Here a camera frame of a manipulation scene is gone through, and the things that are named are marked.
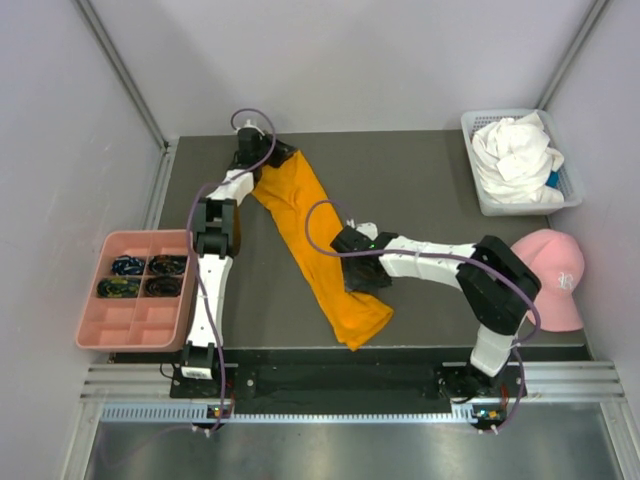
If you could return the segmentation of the orange t shirt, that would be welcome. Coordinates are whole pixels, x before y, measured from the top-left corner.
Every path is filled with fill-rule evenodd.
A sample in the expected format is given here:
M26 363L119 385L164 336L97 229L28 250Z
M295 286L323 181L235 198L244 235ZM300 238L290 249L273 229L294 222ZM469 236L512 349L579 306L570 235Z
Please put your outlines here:
M366 293L344 287L341 262L328 250L343 224L303 153L281 167L265 165L253 196L271 214L338 342L356 351L391 320L394 310Z

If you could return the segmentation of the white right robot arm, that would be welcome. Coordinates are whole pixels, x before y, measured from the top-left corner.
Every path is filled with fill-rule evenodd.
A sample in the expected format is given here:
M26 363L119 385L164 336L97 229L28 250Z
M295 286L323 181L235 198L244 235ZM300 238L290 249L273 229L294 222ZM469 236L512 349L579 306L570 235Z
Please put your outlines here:
M348 291L375 294L395 278L414 278L462 292L479 328L466 365L437 373L442 394L468 399L490 395L502 385L541 282L501 239L486 235L476 243L437 244L366 224L344 227L330 248L340 256Z

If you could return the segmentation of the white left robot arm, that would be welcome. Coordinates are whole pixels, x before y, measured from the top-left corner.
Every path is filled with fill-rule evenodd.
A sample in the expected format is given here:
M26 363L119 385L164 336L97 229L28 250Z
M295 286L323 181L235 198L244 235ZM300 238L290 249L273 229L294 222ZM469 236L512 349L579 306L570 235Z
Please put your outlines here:
M237 149L224 179L199 190L187 223L195 279L192 321L180 361L183 379L205 396L226 396L221 319L226 286L241 247L239 207L265 166L281 167L296 149L251 123L236 130Z

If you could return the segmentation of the dark rolled sock upper right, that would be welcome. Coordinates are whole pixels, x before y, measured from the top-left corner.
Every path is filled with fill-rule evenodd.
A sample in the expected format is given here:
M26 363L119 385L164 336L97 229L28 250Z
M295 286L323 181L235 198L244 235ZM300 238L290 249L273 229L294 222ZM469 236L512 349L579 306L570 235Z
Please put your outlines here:
M179 276L186 271L186 255L160 254L153 256L148 263L148 271L156 276Z

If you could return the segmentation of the dark rolled sock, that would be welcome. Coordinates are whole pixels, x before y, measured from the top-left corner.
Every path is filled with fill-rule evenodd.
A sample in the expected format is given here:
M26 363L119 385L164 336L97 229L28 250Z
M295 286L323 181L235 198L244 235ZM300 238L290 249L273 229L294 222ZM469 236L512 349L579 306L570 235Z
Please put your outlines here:
M139 257L121 255L111 264L111 272L116 276L141 276L144 273L146 261Z
M153 256L148 263L148 271L156 276L179 276L186 271L186 255L160 254Z
M148 297L178 297L182 290L182 279L175 276L149 277L144 282L144 292Z

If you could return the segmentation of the dark rolled sock lower right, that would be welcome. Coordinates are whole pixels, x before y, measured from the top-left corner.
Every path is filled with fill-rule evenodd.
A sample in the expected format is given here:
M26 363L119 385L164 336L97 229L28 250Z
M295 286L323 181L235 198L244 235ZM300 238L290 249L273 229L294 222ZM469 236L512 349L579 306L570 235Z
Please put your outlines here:
M175 276L149 277L144 282L144 292L148 297L178 297L182 290L182 279Z

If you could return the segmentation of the dark rolled sock upper left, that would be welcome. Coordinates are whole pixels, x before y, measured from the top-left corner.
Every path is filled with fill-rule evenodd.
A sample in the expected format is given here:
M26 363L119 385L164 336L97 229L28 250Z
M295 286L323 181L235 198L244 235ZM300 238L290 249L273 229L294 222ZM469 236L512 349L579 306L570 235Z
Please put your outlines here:
M116 276L141 276L144 273L146 261L139 257L121 255L111 264L111 272Z

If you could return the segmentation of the pink divided tray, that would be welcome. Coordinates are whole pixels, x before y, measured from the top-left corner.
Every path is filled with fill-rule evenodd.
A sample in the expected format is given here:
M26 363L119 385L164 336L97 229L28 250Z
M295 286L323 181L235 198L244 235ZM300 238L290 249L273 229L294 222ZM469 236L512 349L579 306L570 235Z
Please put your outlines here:
M156 277L148 271L149 260L160 254L186 255L186 271L175 276L182 279L178 297L148 297L144 282ZM121 255L146 261L141 276L116 276L111 272L113 260ZM136 298L99 298L96 286L109 277L133 277L141 280ZM180 349L186 338L189 310L194 291L194 271L189 263L187 234L184 230L116 231L104 241L75 343L78 348L100 352L172 352Z

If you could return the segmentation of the white crumpled t shirt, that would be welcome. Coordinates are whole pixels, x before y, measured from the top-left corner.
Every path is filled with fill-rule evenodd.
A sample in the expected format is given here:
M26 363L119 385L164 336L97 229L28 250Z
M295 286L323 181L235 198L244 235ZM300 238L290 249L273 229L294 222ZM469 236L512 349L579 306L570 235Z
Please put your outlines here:
M486 194L500 204L562 203L563 193L549 184L565 157L551 146L538 112L502 117L477 130L471 145Z

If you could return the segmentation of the pink baseball cap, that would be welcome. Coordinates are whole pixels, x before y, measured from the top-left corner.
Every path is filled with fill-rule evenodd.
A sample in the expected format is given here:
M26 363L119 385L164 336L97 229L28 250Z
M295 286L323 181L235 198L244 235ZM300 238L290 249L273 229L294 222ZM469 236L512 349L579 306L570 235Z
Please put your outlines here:
M585 261L577 241L566 233L542 229L522 237L511 249L541 283L534 301L539 328L552 333L581 330L583 321L573 293Z

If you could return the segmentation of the yellow patterned rolled sock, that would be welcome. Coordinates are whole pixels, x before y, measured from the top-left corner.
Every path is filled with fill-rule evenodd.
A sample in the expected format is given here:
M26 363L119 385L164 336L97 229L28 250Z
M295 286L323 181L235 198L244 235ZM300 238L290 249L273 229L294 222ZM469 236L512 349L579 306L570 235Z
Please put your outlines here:
M99 298L129 299L139 294L141 280L133 277L109 277L101 279L96 286Z

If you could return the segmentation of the blue item in basket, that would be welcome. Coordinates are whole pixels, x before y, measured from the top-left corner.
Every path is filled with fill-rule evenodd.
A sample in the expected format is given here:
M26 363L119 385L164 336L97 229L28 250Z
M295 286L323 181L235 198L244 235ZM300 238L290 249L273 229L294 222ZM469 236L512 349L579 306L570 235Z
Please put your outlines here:
M559 189L559 172L551 171L545 185L552 189Z

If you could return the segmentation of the white plastic basket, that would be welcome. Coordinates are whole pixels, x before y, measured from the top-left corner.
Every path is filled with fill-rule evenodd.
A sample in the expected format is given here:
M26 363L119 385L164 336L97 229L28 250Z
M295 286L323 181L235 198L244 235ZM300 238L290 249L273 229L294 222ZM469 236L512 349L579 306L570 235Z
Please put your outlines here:
M519 119L532 112L538 112L545 127L545 131L551 138L551 146L559 150L565 157L564 165L559 170L559 189L564 195L562 203L534 203L534 204L500 204L492 200L483 190L480 176L475 165L471 138L480 128L502 117ZM522 215L550 215L563 208L576 207L583 200L583 189L576 173L576 167L568 159L567 150L561 145L559 134L549 113L534 109L502 109L469 111L461 117L461 127L467 148L472 176L476 187L477 197L481 212L486 216L522 216Z

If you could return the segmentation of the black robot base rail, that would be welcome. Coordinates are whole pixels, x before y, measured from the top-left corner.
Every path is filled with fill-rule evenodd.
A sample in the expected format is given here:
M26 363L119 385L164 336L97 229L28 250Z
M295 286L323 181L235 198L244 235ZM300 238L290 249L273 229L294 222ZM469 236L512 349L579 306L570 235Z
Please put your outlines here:
M226 396L176 372L174 399L205 400L208 416L225 414L357 415L444 413L451 404L487 399L504 407L519 390L521 375L509 366L496 380L482 380L463 364L239 364L226 369Z

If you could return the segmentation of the aluminium frame post left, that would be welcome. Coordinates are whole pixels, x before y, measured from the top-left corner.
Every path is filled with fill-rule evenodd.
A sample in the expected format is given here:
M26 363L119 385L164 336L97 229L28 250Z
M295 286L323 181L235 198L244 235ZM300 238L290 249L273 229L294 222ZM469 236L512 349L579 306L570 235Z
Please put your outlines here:
M111 70L122 86L125 95L133 105L150 136L160 149L166 150L169 146L169 141L162 133L158 122L152 114L95 6L89 0L71 0L71 3L78 12L81 20L91 32Z

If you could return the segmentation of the aluminium frame post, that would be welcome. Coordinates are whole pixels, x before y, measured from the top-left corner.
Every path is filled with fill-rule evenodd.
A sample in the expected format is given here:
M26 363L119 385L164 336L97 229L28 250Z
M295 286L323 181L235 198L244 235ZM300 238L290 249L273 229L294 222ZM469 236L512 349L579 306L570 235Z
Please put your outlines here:
M571 37L571 40L563 51L560 60L554 67L548 82L536 101L536 109L544 110L549 106L612 4L612 0L593 0L589 3L576 32Z
M78 12L81 20L91 32L111 70L122 86L125 95L133 105L150 136L160 149L166 150L169 146L169 141L162 133L158 122L152 114L95 6L89 0L71 0L71 3Z

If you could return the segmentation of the aluminium frame post right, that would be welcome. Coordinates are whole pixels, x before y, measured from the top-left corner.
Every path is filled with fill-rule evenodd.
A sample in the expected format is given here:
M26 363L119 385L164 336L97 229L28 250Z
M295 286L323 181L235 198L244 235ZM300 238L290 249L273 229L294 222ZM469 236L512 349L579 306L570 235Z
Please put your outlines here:
M563 51L560 60L554 67L548 82L536 101L536 109L544 110L549 106L612 4L612 0L593 0L589 3L576 32L571 37L571 40Z

